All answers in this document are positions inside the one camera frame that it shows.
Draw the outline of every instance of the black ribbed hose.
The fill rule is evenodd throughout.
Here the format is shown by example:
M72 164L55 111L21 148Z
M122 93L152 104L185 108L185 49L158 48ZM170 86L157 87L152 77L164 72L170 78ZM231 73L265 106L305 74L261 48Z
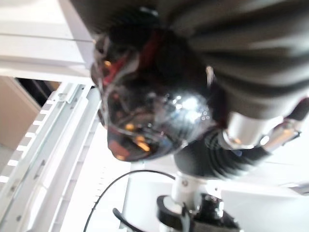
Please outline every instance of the black ribbed hose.
M262 147L225 150L219 146L217 134L206 140L194 141L174 155L181 172L206 178L234 179L250 172L271 155Z

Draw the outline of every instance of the silver metal cylinder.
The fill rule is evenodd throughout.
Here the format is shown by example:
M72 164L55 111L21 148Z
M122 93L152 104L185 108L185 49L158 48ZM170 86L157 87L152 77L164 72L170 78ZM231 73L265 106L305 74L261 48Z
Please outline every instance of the silver metal cylinder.
M259 144L263 135L282 122L282 117L255 119L231 112L223 138L231 149L251 149Z
M172 187L172 199L182 205L186 204L188 209L196 210L200 202L200 194L207 193L221 199L219 180L197 178L178 172Z

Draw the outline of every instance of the black cable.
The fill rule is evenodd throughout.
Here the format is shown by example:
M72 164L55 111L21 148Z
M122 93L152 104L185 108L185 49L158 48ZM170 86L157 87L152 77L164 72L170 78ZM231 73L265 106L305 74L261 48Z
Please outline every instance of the black cable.
M129 223L123 216L122 214L119 212L118 209L114 208L112 209L113 214L115 215L116 218L118 218L120 220L121 223L123 223L124 225L126 225L127 227L129 227L132 231L134 232L145 232L140 230L139 228L133 226L131 223Z
M107 192L107 190L114 184L116 183L118 180L120 180L122 177L125 177L126 175L130 175L130 174L134 174L134 173L158 173L158 174L161 174L161 175L165 175L173 180L175 180L175 177L168 174L168 173L165 173L165 172L160 172L160 171L155 171L155 170L134 170L134 171L131 171L131 172L128 172L128 173L125 173L123 175L121 175L120 177L118 177L117 179L115 179L114 181L112 181L110 183L110 185L107 186L107 188L102 192L102 194L99 196L98 200L96 201L96 203L94 204L93 208L91 209L91 212L88 216L88 219L87 219L87 222L85 224L85 227L84 227L84 232L87 231L87 227L88 227L88 224L89 224L89 221L91 219L91 216L93 214L93 212L95 211L96 209L96 206L98 205L98 203L100 202L101 198L103 197L103 195Z

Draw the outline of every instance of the bolt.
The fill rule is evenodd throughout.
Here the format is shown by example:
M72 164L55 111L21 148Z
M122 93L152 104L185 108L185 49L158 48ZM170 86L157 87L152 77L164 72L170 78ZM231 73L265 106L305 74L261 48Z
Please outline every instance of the bolt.
M187 180L182 180L182 185L185 186L185 187L188 186L188 181Z

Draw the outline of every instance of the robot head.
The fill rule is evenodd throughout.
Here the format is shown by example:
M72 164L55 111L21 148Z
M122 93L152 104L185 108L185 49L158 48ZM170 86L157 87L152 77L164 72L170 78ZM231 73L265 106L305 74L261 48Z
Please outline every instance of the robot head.
M95 60L91 76L117 159L175 153L214 125L218 90L209 87L205 65L172 32L113 27L97 40Z

